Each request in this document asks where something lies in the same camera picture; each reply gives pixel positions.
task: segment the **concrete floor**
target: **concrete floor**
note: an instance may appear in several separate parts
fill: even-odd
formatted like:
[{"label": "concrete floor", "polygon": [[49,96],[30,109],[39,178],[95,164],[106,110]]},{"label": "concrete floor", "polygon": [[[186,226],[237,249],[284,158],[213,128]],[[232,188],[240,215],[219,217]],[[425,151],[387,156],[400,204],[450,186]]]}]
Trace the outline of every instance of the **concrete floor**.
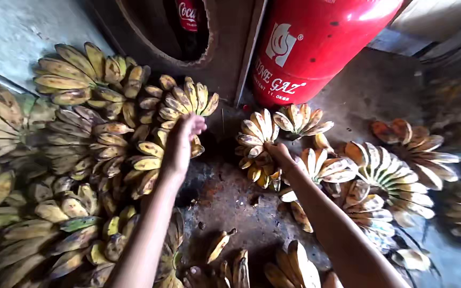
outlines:
[{"label": "concrete floor", "polygon": [[[401,117],[421,125],[423,112],[419,106],[419,91],[422,80],[416,76],[420,74],[418,71],[419,62],[412,58],[363,49],[310,101],[312,108],[323,109],[322,121],[335,122],[325,133],[331,144],[339,147],[351,140],[380,144],[369,131],[369,123],[376,119],[391,121]],[[249,91],[244,95],[244,103],[258,109]],[[253,286],[269,287],[262,272],[263,265],[274,261],[275,248],[283,246],[286,249],[292,239],[299,239],[324,277],[331,263],[314,235],[299,228],[288,207],[275,193],[250,183],[246,173],[237,167],[239,157],[233,152],[237,145],[234,135],[240,130],[241,120],[248,116],[249,113],[241,109],[224,106],[223,111],[218,110],[208,120],[210,132],[201,137],[206,152],[192,161],[176,202],[176,206],[183,207],[186,220],[183,266],[203,265],[211,240],[219,231],[236,227],[238,233],[230,239],[215,265],[222,259],[233,261],[239,249],[246,248]],[[294,154],[305,147],[313,147],[308,139],[285,143]],[[251,199],[257,196],[261,196],[259,206],[252,207]],[[442,274],[440,279],[430,272],[410,273],[417,287],[461,286],[461,245],[439,230],[442,227],[437,219],[429,223],[425,237],[421,231],[409,230],[432,252],[430,257]]]}]

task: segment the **red label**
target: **red label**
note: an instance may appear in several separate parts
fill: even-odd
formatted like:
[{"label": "red label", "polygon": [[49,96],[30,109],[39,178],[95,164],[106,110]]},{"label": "red label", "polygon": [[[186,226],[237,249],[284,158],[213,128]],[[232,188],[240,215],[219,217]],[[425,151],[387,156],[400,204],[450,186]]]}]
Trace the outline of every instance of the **red label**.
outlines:
[{"label": "red label", "polygon": [[197,9],[193,0],[177,0],[177,15],[184,30],[197,31]]}]

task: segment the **hand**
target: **hand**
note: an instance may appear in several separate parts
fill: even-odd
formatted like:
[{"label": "hand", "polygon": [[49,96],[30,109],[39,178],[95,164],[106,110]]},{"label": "hand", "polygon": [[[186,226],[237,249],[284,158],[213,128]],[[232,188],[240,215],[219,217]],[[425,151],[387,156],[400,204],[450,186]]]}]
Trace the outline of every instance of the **hand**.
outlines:
[{"label": "hand", "polygon": [[264,146],[266,147],[268,153],[270,153],[276,160],[276,162],[280,165],[280,168],[282,168],[282,170],[287,171],[293,165],[296,165],[295,161],[293,160],[293,158],[291,158],[291,155],[289,154],[289,151],[284,144],[280,143],[275,146],[270,142],[265,142]]},{"label": "hand", "polygon": [[166,149],[161,163],[161,171],[165,174],[182,174],[188,171],[189,159],[192,155],[191,140],[195,135],[206,130],[204,117],[195,114],[184,114],[177,120],[168,134]]}]

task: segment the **person's left hand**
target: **person's left hand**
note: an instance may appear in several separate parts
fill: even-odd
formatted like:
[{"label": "person's left hand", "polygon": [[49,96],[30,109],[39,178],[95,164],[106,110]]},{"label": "person's left hand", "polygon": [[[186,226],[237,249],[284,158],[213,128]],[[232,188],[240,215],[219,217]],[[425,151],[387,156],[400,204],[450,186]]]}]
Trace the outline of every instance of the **person's left hand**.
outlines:
[{"label": "person's left hand", "polygon": [[191,140],[195,135],[206,130],[204,117],[195,114],[184,114],[177,120],[174,128],[168,134],[163,162],[162,173],[182,174],[188,171],[191,158]]}]

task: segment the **gas cylinder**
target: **gas cylinder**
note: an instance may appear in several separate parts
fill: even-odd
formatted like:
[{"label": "gas cylinder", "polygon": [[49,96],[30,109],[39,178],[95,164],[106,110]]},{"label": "gas cylinder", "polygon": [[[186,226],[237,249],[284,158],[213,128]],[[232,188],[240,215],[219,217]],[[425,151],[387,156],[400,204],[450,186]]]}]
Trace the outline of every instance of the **gas cylinder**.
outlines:
[{"label": "gas cylinder", "polygon": [[274,0],[253,62],[265,107],[313,98],[364,48],[403,0]]}]

